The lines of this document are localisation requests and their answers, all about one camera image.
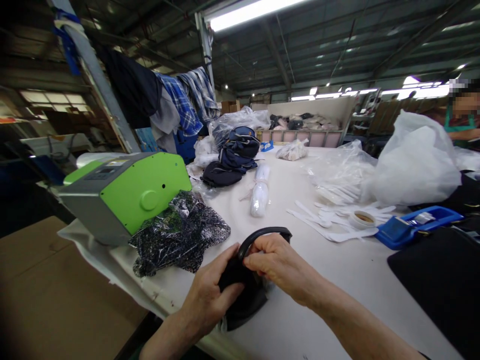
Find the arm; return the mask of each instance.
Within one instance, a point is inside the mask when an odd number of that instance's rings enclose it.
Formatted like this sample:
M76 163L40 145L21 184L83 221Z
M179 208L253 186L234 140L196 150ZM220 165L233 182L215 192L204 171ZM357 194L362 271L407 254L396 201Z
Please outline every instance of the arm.
M425 360L358 301L323 278L280 235L259 237L244 264L320 316L353 360Z
M480 138L480 129L471 129L471 130L465 130L465 131L456 131L456 132L449 132L448 136L450 139L453 141L455 140L474 140Z
M220 276L237 253L235 244L195 274L190 291L179 311L165 319L146 342L140 360L180 359L201 338L209 334L244 289L232 284L220 292Z

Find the black handle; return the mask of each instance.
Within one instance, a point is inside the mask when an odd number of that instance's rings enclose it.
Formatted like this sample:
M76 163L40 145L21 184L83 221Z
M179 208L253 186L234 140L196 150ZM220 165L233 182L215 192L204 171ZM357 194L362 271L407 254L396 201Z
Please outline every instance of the black handle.
M245 241L241 244L240 249L238 249L238 254L236 255L240 262L243 262L245 255L247 255L250 246L254 243L254 241L265 234L270 233L279 233L287 243L290 244L290 238L292 237L292 233L286 227L281 226L272 226L272 227L264 227L255 232L253 232L249 237L245 239Z

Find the white table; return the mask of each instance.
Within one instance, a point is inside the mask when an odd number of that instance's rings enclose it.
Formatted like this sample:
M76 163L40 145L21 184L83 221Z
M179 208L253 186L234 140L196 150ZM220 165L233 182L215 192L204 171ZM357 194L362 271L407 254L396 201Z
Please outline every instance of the white table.
M321 156L325 151L329 150L310 148L309 156ZM293 234L292 247L309 264L356 298L409 344L434 360L462 359L388 267L387 257L394 251L374 238L364 242L330 242L285 211L288 208L296 210L295 200L315 210L316 194L301 169L310 159L290 162L276 159L275 152L265 153L265 161L271 166L268 184L271 204L264 218L251 217L250 202L239 201L252 184L254 170L207 202L230 225L231 236L205 252L203 265L233 243L241 243L255 230L287 227ZM193 274L172 267L140 280L132 271L137 258L135 249L101 246L77 220L62 236L76 241L87 261L158 316L164 318L184 302ZM226 334L214 331L199 347L217 359L349 359L323 320L278 288L274 288L269 301L245 325Z

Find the blue plaid shirt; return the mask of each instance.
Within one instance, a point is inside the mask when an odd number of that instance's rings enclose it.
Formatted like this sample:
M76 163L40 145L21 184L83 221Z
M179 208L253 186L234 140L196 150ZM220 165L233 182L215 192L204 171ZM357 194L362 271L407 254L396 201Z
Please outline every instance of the blue plaid shirt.
M161 81L166 91L171 97L173 104L180 115L180 125L186 137L194 136L199 133L203 125L195 112L189 97L185 93L182 84L176 78L155 73Z
M215 102L207 73L203 67L187 73L179 74L178 78L183 82L183 88L187 95L195 101L201 119L205 122L218 119L220 109Z

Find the green apron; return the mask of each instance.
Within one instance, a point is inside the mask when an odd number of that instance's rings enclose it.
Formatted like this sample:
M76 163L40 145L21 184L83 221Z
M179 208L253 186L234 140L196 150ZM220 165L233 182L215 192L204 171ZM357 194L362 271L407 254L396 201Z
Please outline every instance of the green apron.
M472 130L475 129L475 118L472 114L468 116L468 125L464 126L450 126L450 119L452 118L452 108L448 106L446 108L446 113L445 113L445 131L447 133L456 133L460 131L465 131L465 130ZM469 142L466 140L456 140L453 142L455 146L461 147L461 148L468 148L469 147Z

